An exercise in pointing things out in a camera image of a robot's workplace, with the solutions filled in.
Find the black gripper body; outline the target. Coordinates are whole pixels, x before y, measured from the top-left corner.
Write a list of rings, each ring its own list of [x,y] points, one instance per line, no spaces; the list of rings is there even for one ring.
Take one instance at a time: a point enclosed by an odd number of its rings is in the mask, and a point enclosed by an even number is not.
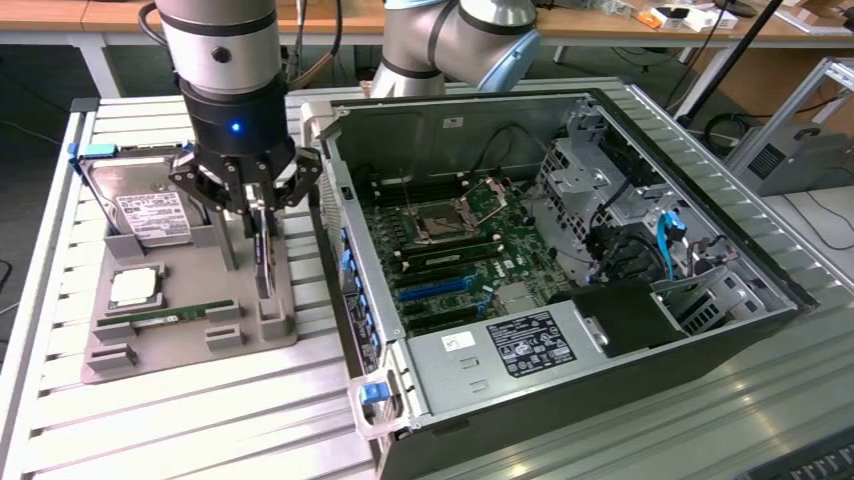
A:
[[[185,80],[180,80],[180,90],[196,145],[204,151],[237,157],[279,152],[292,157],[280,79],[248,93],[215,94]]]

